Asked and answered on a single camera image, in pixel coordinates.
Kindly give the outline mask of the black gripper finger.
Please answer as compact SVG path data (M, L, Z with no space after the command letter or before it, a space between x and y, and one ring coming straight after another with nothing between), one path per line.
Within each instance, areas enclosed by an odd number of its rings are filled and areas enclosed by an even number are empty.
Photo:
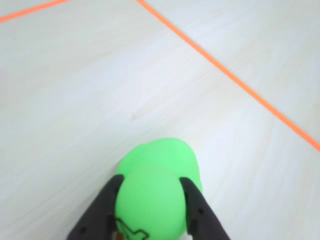
M115 204L124 181L122 174L114 175L100 190L75 226L68 240L111 240L117 231Z
M230 240L194 182L187 177L181 177L179 181L185 196L187 233L194 240Z

